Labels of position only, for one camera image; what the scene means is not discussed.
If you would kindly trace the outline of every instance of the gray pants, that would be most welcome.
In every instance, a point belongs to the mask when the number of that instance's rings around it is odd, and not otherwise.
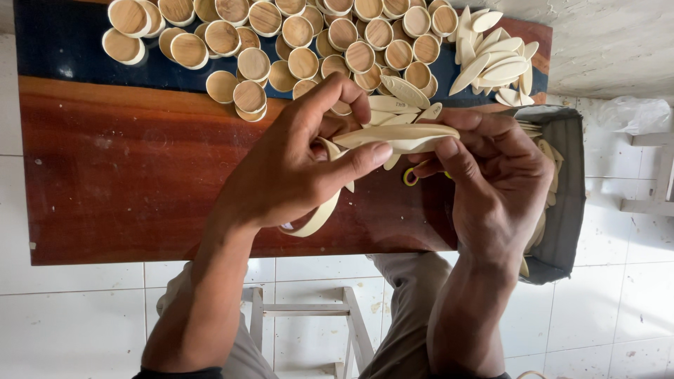
[[[386,281],[394,288],[391,300],[392,323],[372,362],[360,379],[426,379],[430,373],[426,351],[428,320],[435,299],[447,281],[452,267],[436,253],[368,255]],[[168,282],[166,294],[157,302],[161,316],[175,298],[181,285],[189,285],[191,262]],[[222,376],[229,378],[278,379],[269,363],[255,347],[239,318],[234,346],[223,366]]]

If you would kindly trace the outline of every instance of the white tile floor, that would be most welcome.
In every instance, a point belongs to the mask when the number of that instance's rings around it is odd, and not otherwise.
[[[0,378],[130,378],[156,300],[184,262],[30,265],[13,44],[0,36]],[[619,211],[621,198],[649,197],[657,153],[604,132],[601,100],[549,102],[585,116],[588,201],[572,279],[516,287],[501,321],[508,371],[674,378],[672,218]],[[349,285],[374,347],[390,326],[392,288],[363,256],[251,260],[245,282],[276,303],[331,302]],[[263,354],[282,378],[329,377],[345,341],[342,318],[264,321]]]

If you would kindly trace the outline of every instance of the wooden table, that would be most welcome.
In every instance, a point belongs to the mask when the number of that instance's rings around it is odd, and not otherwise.
[[[114,62],[100,48],[109,28],[103,4],[18,1],[15,13],[32,263],[191,259],[220,186],[288,101],[270,98],[266,117],[246,123],[204,93],[208,74],[235,61],[188,72],[151,46],[156,39],[146,41],[144,65]],[[552,29],[505,19],[498,26],[540,42],[533,97],[544,103]],[[450,56],[453,48],[443,44]],[[431,69],[449,85],[458,68],[436,64],[446,66]],[[446,99],[441,85],[437,96],[450,106],[503,108],[465,92]],[[359,127],[350,117],[334,119]],[[402,159],[356,181],[356,192],[342,191],[333,215],[308,238],[262,230],[251,256],[455,248],[453,182],[435,175],[407,187],[401,177],[411,166]]]

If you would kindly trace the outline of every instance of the white stool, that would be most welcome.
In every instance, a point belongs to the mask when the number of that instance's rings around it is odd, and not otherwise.
[[[659,214],[674,216],[674,202],[671,201],[672,166],[674,165],[674,133],[651,133],[632,137],[632,146],[658,146],[662,148],[660,172],[656,181],[653,200],[623,199],[623,212]]]
[[[243,289],[241,299],[253,302],[251,313],[251,338],[258,350],[262,351],[262,318],[292,316],[346,316],[348,324],[348,342],[346,344],[345,362],[335,362],[335,379],[351,378],[353,361],[356,360],[358,373],[372,361],[374,350],[367,335],[361,309],[358,308],[353,288],[343,287],[341,304],[265,304],[262,299],[262,288],[248,287]]]

